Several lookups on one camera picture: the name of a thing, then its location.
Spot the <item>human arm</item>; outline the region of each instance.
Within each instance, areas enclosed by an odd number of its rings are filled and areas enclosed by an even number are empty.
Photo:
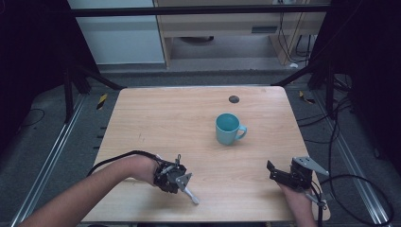
[[[317,224],[312,213],[312,201],[304,193],[296,192],[280,183],[278,185],[286,195],[287,204],[297,225],[299,227],[316,227]]]
[[[20,226],[77,226],[117,184],[129,177],[153,185],[157,163],[134,155],[117,160],[76,183],[35,211]]]

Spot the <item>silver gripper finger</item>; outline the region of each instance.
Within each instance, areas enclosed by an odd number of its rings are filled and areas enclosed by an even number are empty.
[[[191,198],[191,200],[192,200],[195,204],[199,204],[199,203],[200,203],[200,200],[198,200],[198,198],[197,198],[196,196],[192,195],[192,193],[191,193],[191,191],[189,191],[188,187],[186,187],[186,188],[183,190],[183,192],[184,192],[186,195],[188,195],[188,196]]]

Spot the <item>tripod leg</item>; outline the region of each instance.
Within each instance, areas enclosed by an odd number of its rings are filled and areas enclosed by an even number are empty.
[[[124,87],[124,86],[120,86],[120,85],[118,85],[116,83],[113,83],[113,82],[109,81],[108,79],[103,78],[101,75],[99,75],[97,73],[94,73],[94,72],[91,72],[90,70],[88,70],[88,69],[86,69],[86,68],[84,68],[82,66],[78,66],[77,69],[80,72],[86,74],[87,76],[89,76],[89,77],[91,77],[93,79],[96,79],[97,81],[105,84],[106,86],[108,86],[108,87],[110,87],[110,88],[112,88],[114,90],[122,90],[124,88],[127,88],[127,87]]]

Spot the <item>black curtain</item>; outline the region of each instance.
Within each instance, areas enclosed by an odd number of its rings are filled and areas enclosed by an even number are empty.
[[[352,78],[350,97],[361,122],[378,154],[393,161],[401,173],[401,1],[333,3],[353,7],[326,14],[312,57],[330,59],[335,73]],[[324,79],[326,72],[312,78]]]
[[[38,94],[63,84],[66,68],[99,73],[77,20],[49,16],[68,2],[5,0],[0,7],[0,155]]]

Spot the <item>black cable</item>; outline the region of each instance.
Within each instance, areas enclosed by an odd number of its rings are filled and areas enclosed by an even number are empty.
[[[35,109],[31,109],[30,112],[31,111],[40,111],[40,112],[42,112],[42,116],[39,118],[39,120],[36,120],[33,123],[22,125],[21,127],[33,126],[33,125],[39,123],[40,121],[42,121],[44,119],[44,110],[35,108]]]
[[[288,48],[288,44],[287,44],[287,40],[286,40],[286,35],[284,34],[284,30],[283,30],[283,20],[284,20],[284,12],[280,13],[280,27],[278,30],[278,43],[281,46],[281,49],[284,51],[284,53],[286,54],[287,59],[292,62],[292,63],[299,63],[299,62],[303,62],[305,60],[295,60],[291,57],[291,53],[289,53],[289,48]],[[283,34],[283,39],[284,39],[284,43],[287,47],[287,50],[283,47],[283,45],[281,44],[281,40],[280,40],[280,35]]]
[[[334,188],[332,188],[332,193],[333,193],[334,199],[336,200],[336,202],[339,204],[339,206],[340,206],[348,215],[350,215],[351,217],[355,218],[355,219],[358,220],[359,222],[361,222],[361,223],[363,223],[363,224],[366,224],[366,225],[370,225],[370,226],[386,226],[386,225],[391,224],[392,220],[394,219],[394,215],[395,215],[395,213],[394,213],[394,208],[393,208],[393,206],[392,206],[392,203],[389,201],[389,199],[388,199],[388,197],[386,196],[386,194],[385,194],[376,184],[372,183],[371,181],[367,180],[366,178],[359,177],[359,176],[353,175],[353,174],[340,174],[340,175],[336,175],[336,176],[334,176],[334,177],[330,177],[330,178],[328,178],[328,179],[322,181],[322,182],[321,182],[321,185],[322,185],[322,184],[325,184],[325,183],[327,183],[327,182],[330,182],[330,184],[332,184],[332,182],[333,182],[334,180],[340,179],[340,178],[357,178],[357,179],[359,179],[359,180],[361,180],[361,181],[364,181],[365,183],[370,184],[370,185],[375,189],[375,191],[378,192],[378,193],[380,194],[380,196],[381,196],[382,199],[387,203],[387,205],[388,205],[388,207],[389,207],[389,209],[390,209],[390,216],[389,216],[389,219],[388,219],[386,222],[376,224],[376,223],[373,223],[373,222],[366,221],[366,220],[364,220],[364,219],[362,219],[362,218],[359,218],[358,216],[356,216],[355,214],[353,214],[351,211],[349,211],[349,210],[345,207],[345,205],[343,205],[342,202],[340,202],[340,201],[337,199],[337,195],[336,195],[335,191],[333,190]]]
[[[332,148],[333,148],[333,142],[334,142],[334,135],[335,135],[336,130],[340,130],[340,128],[338,126],[338,124],[339,124],[338,116],[339,116],[339,112],[335,111],[334,112],[335,124],[334,124],[334,127],[333,127],[333,132],[331,134],[329,150],[328,150],[328,172],[329,172],[329,176],[328,176],[328,179],[322,181],[321,184],[329,182],[333,198],[336,200],[336,202],[339,204],[339,206],[348,215],[350,215],[352,218],[358,220],[359,222],[361,222],[363,224],[370,225],[370,226],[385,226],[385,225],[389,225],[392,222],[393,218],[394,218],[394,209],[392,207],[392,204],[390,203],[390,201],[388,200],[388,198],[384,194],[384,192],[377,185],[375,185],[374,183],[370,182],[369,180],[367,180],[365,178],[362,178],[362,177],[359,177],[357,175],[341,174],[341,175],[337,175],[335,177],[332,177],[332,175],[331,175],[331,157],[332,157],[332,150],[333,150]],[[333,186],[333,180],[336,180],[338,178],[343,178],[343,177],[357,178],[357,179],[360,179],[360,180],[362,180],[362,181],[364,181],[366,183],[369,183],[382,196],[382,198],[385,200],[385,202],[387,203],[388,207],[390,208],[390,217],[389,217],[389,219],[387,221],[383,222],[383,223],[375,224],[375,223],[366,221],[366,220],[364,220],[362,218],[359,218],[358,216],[356,216],[355,214],[350,212],[348,209],[346,209],[346,207],[338,200],[338,197],[336,195],[336,191],[335,191],[334,186]]]
[[[163,159],[160,159],[157,155],[148,153],[148,152],[146,152],[146,151],[142,151],[142,150],[133,150],[133,151],[127,152],[127,153],[125,153],[125,154],[118,155],[118,156],[116,156],[116,157],[113,157],[113,158],[111,158],[111,159],[104,160],[104,161],[102,161],[102,162],[96,164],[95,166],[93,166],[93,167],[91,168],[91,170],[88,172],[88,175],[86,175],[86,177],[89,177],[96,169],[98,169],[99,167],[101,167],[101,166],[103,166],[103,165],[106,165],[106,164],[108,164],[108,163],[114,162],[114,161],[116,161],[116,160],[118,160],[118,159],[122,159],[122,158],[125,158],[125,157],[128,157],[128,156],[132,156],[132,155],[134,155],[134,154],[143,155],[143,156],[145,156],[145,157],[148,157],[149,159],[153,159],[153,160],[155,160],[158,164],[159,164],[159,163],[166,163],[166,164],[169,164],[169,165],[175,165],[174,163],[171,163],[171,162],[165,161],[165,160],[163,160]]]
[[[312,184],[310,185],[310,188],[312,188],[313,193],[316,195],[316,198],[318,199],[318,206],[319,206],[318,226],[322,227],[323,226],[323,208],[325,207],[325,203],[322,203],[322,193],[318,193],[318,191]]]
[[[348,105],[348,106],[345,106],[345,107],[340,108],[341,105],[342,105],[342,104],[341,104],[341,101],[340,101],[340,102],[339,102],[339,105],[336,107],[336,109],[334,109],[333,112],[341,112],[341,111],[345,110],[346,108],[351,107],[351,105]],[[297,121],[302,121],[302,120],[311,119],[311,118],[313,118],[313,117],[317,117],[317,116],[320,116],[320,115],[322,115],[322,114],[318,114],[318,115],[315,115],[315,116],[310,116],[310,117],[307,117],[307,118],[304,118],[304,119],[300,119],[300,120],[297,120]],[[328,116],[330,116],[330,114],[325,114],[323,117],[321,117],[321,118],[319,118],[319,119],[317,119],[317,120],[315,120],[315,121],[308,122],[308,123],[305,123],[305,124],[303,124],[303,125],[298,125],[298,127],[301,128],[301,127],[312,126],[312,125],[314,125],[314,124],[316,124],[316,123],[318,123],[318,122],[324,120],[324,119],[327,118]]]

